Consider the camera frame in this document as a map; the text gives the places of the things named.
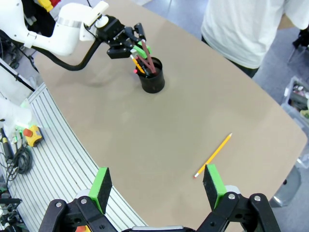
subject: metal ribbed surface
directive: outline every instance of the metal ribbed surface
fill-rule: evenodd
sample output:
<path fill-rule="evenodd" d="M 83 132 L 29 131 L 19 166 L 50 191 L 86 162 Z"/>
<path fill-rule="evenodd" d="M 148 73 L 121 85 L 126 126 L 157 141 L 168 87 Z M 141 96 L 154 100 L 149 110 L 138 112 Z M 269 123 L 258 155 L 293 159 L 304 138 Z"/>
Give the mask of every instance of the metal ribbed surface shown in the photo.
<path fill-rule="evenodd" d="M 31 171 L 19 174 L 10 182 L 9 190 L 13 197 L 23 200 L 18 211 L 28 229 L 36 232 L 49 202 L 53 199 L 71 202 L 80 190 L 91 188 L 98 166 L 71 131 L 45 84 L 30 96 L 29 103 L 44 140 L 31 148 Z M 146 225 L 114 187 L 106 215 L 118 231 Z"/>

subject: yellow pencil in cup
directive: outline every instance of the yellow pencil in cup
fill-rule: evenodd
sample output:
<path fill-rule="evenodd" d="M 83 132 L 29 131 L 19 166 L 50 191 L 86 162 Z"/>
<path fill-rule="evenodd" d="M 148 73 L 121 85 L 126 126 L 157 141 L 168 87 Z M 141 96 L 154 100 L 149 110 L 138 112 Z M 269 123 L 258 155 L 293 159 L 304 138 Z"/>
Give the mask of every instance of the yellow pencil in cup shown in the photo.
<path fill-rule="evenodd" d="M 232 137 L 233 133 L 230 133 L 225 139 L 224 141 L 220 144 L 220 146 L 215 150 L 215 152 L 209 157 L 209 159 L 206 161 L 206 163 L 204 163 L 204 165 L 199 169 L 199 171 L 194 175 L 194 178 L 197 178 L 198 175 L 200 175 L 202 173 L 202 171 L 205 170 L 205 165 L 209 164 L 213 158 L 215 158 L 215 156 L 220 152 L 220 150 L 224 147 L 224 145 L 227 143 L 227 141 L 229 141 L 229 139 Z"/>
<path fill-rule="evenodd" d="M 137 60 L 130 55 L 131 59 L 133 60 L 133 62 L 135 63 L 136 67 L 140 70 L 141 73 L 145 73 L 144 70 L 141 68 L 140 64 L 137 62 Z"/>

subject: black cup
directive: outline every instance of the black cup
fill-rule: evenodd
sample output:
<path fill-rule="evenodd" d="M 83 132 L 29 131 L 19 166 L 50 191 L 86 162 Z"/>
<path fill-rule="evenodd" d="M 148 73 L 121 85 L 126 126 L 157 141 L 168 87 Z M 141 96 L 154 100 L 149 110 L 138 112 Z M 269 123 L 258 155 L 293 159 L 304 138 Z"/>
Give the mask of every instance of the black cup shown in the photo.
<path fill-rule="evenodd" d="M 165 85 L 162 71 L 163 66 L 159 59 L 155 57 L 152 57 L 152 59 L 156 70 L 155 73 L 151 73 L 151 71 L 146 68 L 146 71 L 149 73 L 149 75 L 146 75 L 145 73 L 142 73 L 137 67 L 135 69 L 137 70 L 137 75 L 140 78 L 142 88 L 147 93 L 158 93 L 164 88 Z"/>

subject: gray floor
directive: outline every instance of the gray floor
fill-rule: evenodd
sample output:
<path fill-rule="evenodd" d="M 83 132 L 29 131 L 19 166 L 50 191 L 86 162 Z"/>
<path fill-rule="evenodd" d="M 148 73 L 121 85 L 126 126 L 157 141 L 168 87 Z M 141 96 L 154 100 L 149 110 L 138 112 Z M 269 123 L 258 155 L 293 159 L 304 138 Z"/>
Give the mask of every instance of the gray floor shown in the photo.
<path fill-rule="evenodd" d="M 85 0 L 63 0 L 64 2 L 86 2 Z M 187 32 L 200 39 L 200 27 L 208 0 L 133 0 L 139 5 L 165 17 Z M 309 84 L 309 52 L 297 50 L 291 61 L 292 42 L 297 38 L 299 30 L 285 29 L 278 31 L 276 39 L 268 52 L 263 65 L 253 80 L 258 83 L 276 102 L 281 103 L 284 89 L 290 79 L 296 75 Z M 42 79 L 22 58 L 17 71 L 27 79 L 40 84 Z M 309 169 L 300 169 L 302 185 L 289 206 L 274 209 L 274 213 L 283 232 L 309 231 Z"/>

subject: screw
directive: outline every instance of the screw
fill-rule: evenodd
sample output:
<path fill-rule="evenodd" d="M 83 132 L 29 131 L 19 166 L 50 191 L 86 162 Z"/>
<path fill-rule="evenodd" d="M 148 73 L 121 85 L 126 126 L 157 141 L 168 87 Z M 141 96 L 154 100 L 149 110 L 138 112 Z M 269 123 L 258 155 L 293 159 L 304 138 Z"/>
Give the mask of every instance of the screw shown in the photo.
<path fill-rule="evenodd" d="M 261 197 L 260 196 L 255 196 L 254 199 L 259 202 L 261 200 Z"/>
<path fill-rule="evenodd" d="M 231 194 L 228 195 L 228 198 L 233 200 L 233 199 L 235 199 L 235 195 L 231 193 Z"/>

